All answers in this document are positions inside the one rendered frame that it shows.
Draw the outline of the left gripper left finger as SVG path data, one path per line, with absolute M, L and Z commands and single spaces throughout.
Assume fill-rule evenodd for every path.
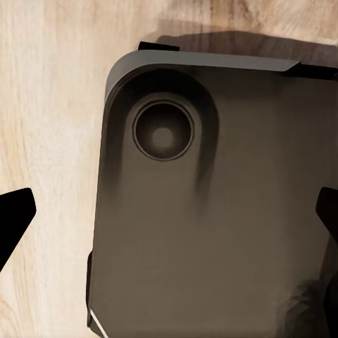
M 0 272 L 36 212 L 29 187 L 0 195 Z

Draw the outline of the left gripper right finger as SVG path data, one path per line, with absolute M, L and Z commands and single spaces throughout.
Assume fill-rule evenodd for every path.
M 338 244 L 338 190 L 323 187 L 315 211 Z

